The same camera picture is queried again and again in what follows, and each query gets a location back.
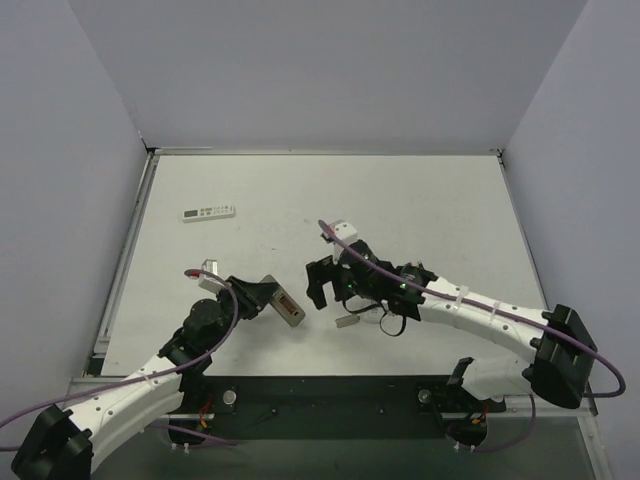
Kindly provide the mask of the grey remote battery cover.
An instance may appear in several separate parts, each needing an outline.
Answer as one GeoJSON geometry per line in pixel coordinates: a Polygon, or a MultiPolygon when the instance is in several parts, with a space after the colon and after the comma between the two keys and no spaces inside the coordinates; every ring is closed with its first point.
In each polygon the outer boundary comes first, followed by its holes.
{"type": "Polygon", "coordinates": [[[360,321],[360,316],[358,314],[349,314],[349,315],[345,315],[340,318],[337,318],[335,320],[335,324],[337,328],[341,329],[341,328],[354,326],[358,324],[359,321],[360,321]]]}

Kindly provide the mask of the grey beige remote control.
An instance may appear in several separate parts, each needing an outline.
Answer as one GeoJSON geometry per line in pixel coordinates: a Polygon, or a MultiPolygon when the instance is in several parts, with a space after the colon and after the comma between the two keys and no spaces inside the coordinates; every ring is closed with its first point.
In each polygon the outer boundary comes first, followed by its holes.
{"type": "Polygon", "coordinates": [[[262,281],[277,286],[269,304],[291,328],[297,328],[306,317],[305,311],[272,275],[262,281]]]}

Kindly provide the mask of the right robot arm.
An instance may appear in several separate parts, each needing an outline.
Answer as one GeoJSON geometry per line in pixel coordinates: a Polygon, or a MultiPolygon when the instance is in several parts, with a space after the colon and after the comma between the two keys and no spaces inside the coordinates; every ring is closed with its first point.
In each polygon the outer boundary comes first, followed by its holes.
{"type": "Polygon", "coordinates": [[[477,295],[420,264],[395,266],[358,240],[349,250],[306,266],[307,295],[317,309],[327,305],[325,284],[336,302],[370,300],[403,321],[440,324],[508,350],[503,358],[460,359],[451,385],[479,401],[533,394],[561,408],[576,409],[587,392],[596,346],[579,315],[507,305],[477,295]]]}

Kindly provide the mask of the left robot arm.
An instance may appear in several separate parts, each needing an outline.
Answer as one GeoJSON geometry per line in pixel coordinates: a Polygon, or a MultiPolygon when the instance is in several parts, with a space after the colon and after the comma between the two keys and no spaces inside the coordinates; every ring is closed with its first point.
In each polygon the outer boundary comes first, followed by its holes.
{"type": "Polygon", "coordinates": [[[158,353],[117,383],[34,406],[37,417],[11,462],[20,479],[88,479],[120,446],[159,417],[204,402],[200,382],[238,322],[255,318],[278,291],[275,281],[209,279],[219,290],[193,304],[158,353]]]}

